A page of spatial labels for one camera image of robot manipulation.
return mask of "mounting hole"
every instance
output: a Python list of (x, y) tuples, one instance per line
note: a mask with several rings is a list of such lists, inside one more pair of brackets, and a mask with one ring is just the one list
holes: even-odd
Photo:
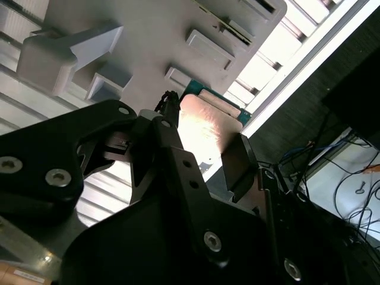
[(12, 156), (0, 157), (0, 173), (12, 174), (23, 168), (21, 160)]
[(166, 126), (168, 128), (170, 128), (172, 126), (168, 121), (165, 121), (165, 120), (162, 120), (161, 124), (163, 124), (164, 126)]
[(221, 241), (215, 233), (205, 232), (203, 241), (211, 251), (219, 252), (221, 250)]
[(188, 168), (191, 168), (191, 163), (188, 162), (187, 160), (183, 161), (183, 165), (186, 166), (186, 167), (188, 167)]
[(123, 108), (123, 107), (119, 108), (119, 112), (121, 112), (121, 113), (123, 113), (125, 115), (129, 115), (129, 111), (126, 108)]
[(190, 186), (193, 187), (194, 189), (198, 189), (200, 185), (196, 183), (195, 181), (190, 181)]
[(47, 184), (55, 187), (66, 187), (71, 182), (71, 175), (64, 169), (52, 169), (45, 176)]

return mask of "black cable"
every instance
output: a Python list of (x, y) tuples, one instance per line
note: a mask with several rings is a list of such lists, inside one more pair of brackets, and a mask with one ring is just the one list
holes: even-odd
[(331, 162), (333, 165), (337, 166), (338, 168), (340, 168), (341, 170), (343, 170), (344, 172), (348, 173), (348, 174), (354, 174), (353, 172), (349, 172), (348, 170), (344, 169), (343, 167), (341, 167), (339, 164), (333, 162), (331, 159), (328, 159), (327, 157), (322, 157), (323, 159), (327, 160), (328, 162)]
[(356, 174), (360, 174), (362, 172), (364, 172), (366, 169), (369, 168), (369, 166), (372, 164), (372, 162), (377, 158), (377, 156), (379, 155), (379, 152), (376, 153), (376, 155), (373, 157), (373, 159), (368, 163), (367, 167), (364, 167), (362, 170), (358, 170), (357, 172), (353, 172), (351, 174), (349, 174), (348, 176), (346, 176), (345, 178), (343, 178), (337, 185), (337, 187), (335, 188), (334, 190), (334, 195), (333, 195), (333, 203), (334, 203), (334, 208), (336, 210), (336, 212), (338, 213), (338, 215), (344, 220), (342, 214), (339, 212), (339, 209), (338, 209), (338, 206), (337, 206), (337, 194), (338, 194), (338, 190), (339, 190), (339, 187), (342, 185), (342, 183), (344, 181), (346, 181), (346, 179), (348, 179), (349, 177), (353, 176), (353, 175), (356, 175)]
[(368, 242), (368, 240), (366, 240), (364, 238), (364, 236), (362, 235), (362, 233), (359, 232), (359, 236), (363, 239), (363, 241), (369, 246), (369, 248), (371, 249), (371, 251), (375, 254), (375, 256), (377, 257), (378, 260), (380, 260), (380, 255), (379, 253), (373, 248), (373, 246)]
[(322, 122), (322, 125), (321, 127), (319, 128), (319, 131), (318, 131), (318, 134), (316, 135), (316, 138), (314, 140), (314, 144), (312, 146), (312, 148), (310, 149), (310, 152), (309, 152), (309, 155), (308, 155), (308, 158), (305, 160), (305, 163), (303, 165), (303, 170), (301, 171), (295, 185), (294, 185), (294, 188), (293, 188), (293, 192), (296, 192), (298, 191), (298, 187), (302, 181), (302, 178), (306, 175), (306, 172), (308, 171), (308, 167), (309, 167), (309, 162), (312, 160), (312, 156), (313, 156), (313, 153), (316, 149), (316, 145), (319, 143), (319, 140), (321, 139), (322, 137), (322, 134), (323, 134), (323, 131), (326, 127), (326, 124), (328, 122), (328, 118), (330, 117), (330, 114), (331, 112), (328, 112)]
[(349, 141), (349, 140), (344, 140), (345, 142), (349, 143), (349, 144), (354, 144), (354, 145), (358, 145), (359, 147), (362, 147), (362, 148), (371, 148), (372, 146), (369, 145), (369, 144), (359, 144), (357, 142), (353, 142), (353, 141)]
[[(372, 190), (373, 190), (373, 187), (375, 187), (375, 185), (380, 182), (380, 180), (377, 180), (374, 184), (372, 184), (371, 188), (369, 189), (368, 191), (368, 195), (367, 195), (367, 198), (365, 199), (365, 203), (364, 203), (364, 206), (363, 206), (363, 209), (366, 209), (369, 202), (371, 201), (371, 198), (372, 198)], [(362, 213), (360, 214), (360, 218), (359, 218), (359, 222), (357, 224), (357, 231), (359, 232), (360, 230), (360, 227), (361, 227), (361, 224), (362, 224), (362, 220), (363, 220), (363, 216), (364, 216), (364, 210), (362, 211)], [(371, 222), (371, 218), (372, 218), (372, 210), (370, 209), (370, 215), (369, 215), (369, 221)]]

